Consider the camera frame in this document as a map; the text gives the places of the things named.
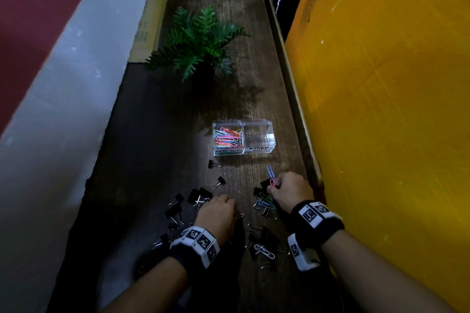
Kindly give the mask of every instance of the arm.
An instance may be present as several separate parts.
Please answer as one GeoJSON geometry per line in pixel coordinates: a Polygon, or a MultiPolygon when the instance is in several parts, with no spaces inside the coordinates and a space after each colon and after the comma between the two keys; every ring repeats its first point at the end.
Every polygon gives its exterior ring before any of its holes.
{"type": "MultiPolygon", "coordinates": [[[[233,235],[236,202],[227,195],[214,197],[197,214],[195,226],[208,230],[222,246],[233,235]]],[[[182,264],[167,257],[121,293],[102,313],[163,313],[185,291],[188,274],[182,264]]]]}
{"type": "MultiPolygon", "coordinates": [[[[314,193],[301,175],[282,173],[276,186],[269,186],[274,199],[286,212],[314,193]]],[[[357,303],[367,313],[454,313],[444,300],[397,269],[344,230],[338,230],[321,249],[357,303]]]]}

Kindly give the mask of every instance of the wristband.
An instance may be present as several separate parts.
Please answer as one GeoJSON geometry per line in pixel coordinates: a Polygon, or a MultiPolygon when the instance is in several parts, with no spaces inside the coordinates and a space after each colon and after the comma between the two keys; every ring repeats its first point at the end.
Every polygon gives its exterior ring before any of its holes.
{"type": "Polygon", "coordinates": [[[297,243],[295,234],[290,235],[287,238],[287,242],[289,243],[289,248],[292,252],[297,268],[300,271],[308,271],[320,266],[320,258],[318,257],[317,252],[314,249],[302,250],[297,243]]]}
{"type": "Polygon", "coordinates": [[[291,212],[296,240],[300,247],[317,248],[338,230],[344,229],[342,218],[320,202],[312,200],[297,204],[291,212]]]}
{"type": "Polygon", "coordinates": [[[170,256],[183,265],[190,278],[207,269],[219,252],[214,236],[196,226],[183,230],[170,245],[170,256]]]}

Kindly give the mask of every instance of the clear plastic container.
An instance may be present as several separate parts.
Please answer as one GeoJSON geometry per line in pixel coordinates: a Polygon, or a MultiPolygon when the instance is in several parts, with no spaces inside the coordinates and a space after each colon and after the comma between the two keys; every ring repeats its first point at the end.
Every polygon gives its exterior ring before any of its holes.
{"type": "Polygon", "coordinates": [[[276,147],[269,120],[220,120],[212,123],[214,156],[270,153],[276,147]]]}

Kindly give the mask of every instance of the forearm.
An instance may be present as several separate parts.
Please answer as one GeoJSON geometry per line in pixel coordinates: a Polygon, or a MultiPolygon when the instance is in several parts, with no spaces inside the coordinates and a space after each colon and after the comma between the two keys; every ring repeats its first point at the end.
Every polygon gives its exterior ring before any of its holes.
{"type": "Polygon", "coordinates": [[[102,313],[163,313],[188,285],[184,267],[167,257],[117,297],[102,313]]]}
{"type": "Polygon", "coordinates": [[[348,291],[367,313],[455,313],[430,289],[344,230],[336,232],[321,248],[348,291]]]}

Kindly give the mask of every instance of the hand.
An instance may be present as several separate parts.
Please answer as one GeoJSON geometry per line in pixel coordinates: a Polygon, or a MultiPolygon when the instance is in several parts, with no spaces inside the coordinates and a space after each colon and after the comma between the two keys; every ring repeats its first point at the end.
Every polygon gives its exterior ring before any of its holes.
{"type": "Polygon", "coordinates": [[[279,206],[289,214],[300,202],[315,200],[312,187],[300,174],[283,172],[277,176],[275,184],[280,188],[268,186],[267,189],[279,206]]]}
{"type": "Polygon", "coordinates": [[[228,195],[214,197],[199,209],[194,225],[208,230],[222,246],[230,239],[235,230],[236,201],[228,195]]]}

